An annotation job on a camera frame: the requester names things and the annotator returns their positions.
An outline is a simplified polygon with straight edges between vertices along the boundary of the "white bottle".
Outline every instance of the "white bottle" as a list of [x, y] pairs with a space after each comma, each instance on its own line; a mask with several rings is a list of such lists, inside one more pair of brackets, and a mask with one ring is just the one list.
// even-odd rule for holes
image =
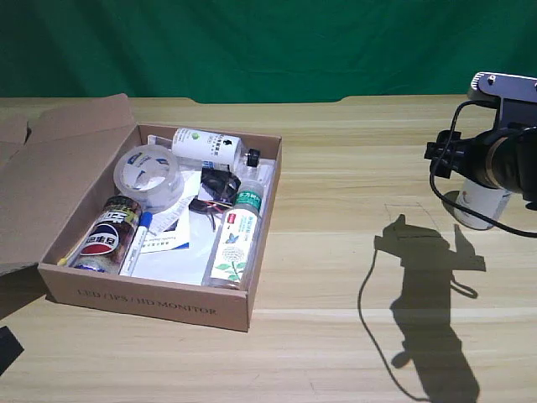
[[263, 200], [263, 185], [257, 180], [258, 158], [248, 162], [249, 167], [241, 175], [235, 205], [224, 214], [216, 234], [202, 285], [246, 289], [253, 269]]
[[[472, 210], [481, 213], [483, 216], [497, 221], [502, 215], [512, 194], [511, 191], [506, 191], [504, 189], [488, 189], [469, 179], [465, 179], [462, 189], [459, 192], [459, 196], [456, 199], [456, 203], [463, 207], [471, 208]], [[482, 219], [463, 212], [458, 208], [453, 209], [453, 215], [459, 222], [469, 228], [489, 229], [493, 226], [492, 224], [484, 222]]]
[[246, 163], [247, 149], [239, 137], [178, 128], [171, 151], [182, 159], [202, 161], [203, 168], [236, 173]]

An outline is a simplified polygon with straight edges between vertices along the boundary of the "roll of tape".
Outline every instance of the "roll of tape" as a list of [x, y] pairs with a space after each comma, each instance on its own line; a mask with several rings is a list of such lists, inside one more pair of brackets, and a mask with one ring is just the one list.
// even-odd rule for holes
[[161, 145], [142, 145], [124, 154], [114, 182], [124, 196], [153, 214], [171, 207], [183, 192], [177, 157]]

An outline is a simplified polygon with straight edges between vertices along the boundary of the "blue marker cap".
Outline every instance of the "blue marker cap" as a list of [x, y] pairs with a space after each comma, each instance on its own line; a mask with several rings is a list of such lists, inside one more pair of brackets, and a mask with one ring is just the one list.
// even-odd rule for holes
[[149, 228], [149, 225], [151, 225], [151, 221], [153, 221], [153, 213], [144, 212], [142, 213], [142, 216], [140, 218], [139, 226]]

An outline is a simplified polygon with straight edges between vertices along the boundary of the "cardboard box lid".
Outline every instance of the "cardboard box lid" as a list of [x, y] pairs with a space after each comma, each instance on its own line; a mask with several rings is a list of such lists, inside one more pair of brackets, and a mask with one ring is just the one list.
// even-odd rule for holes
[[[0, 127], [0, 139], [20, 133]], [[43, 259], [136, 124], [124, 94], [42, 114], [0, 169], [0, 274]]]
[[27, 127], [28, 122], [22, 115], [0, 122], [0, 170], [23, 148]]

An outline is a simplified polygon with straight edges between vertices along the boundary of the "cardboard flap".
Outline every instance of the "cardboard flap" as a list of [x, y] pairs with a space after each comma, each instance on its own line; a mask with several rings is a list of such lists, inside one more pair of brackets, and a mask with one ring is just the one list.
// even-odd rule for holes
[[39, 262], [104, 170], [112, 193], [111, 167], [139, 143], [135, 128], [26, 144], [11, 159], [0, 175], [0, 264]]
[[125, 94], [98, 98], [44, 112], [32, 127], [28, 144], [66, 139], [134, 124]]

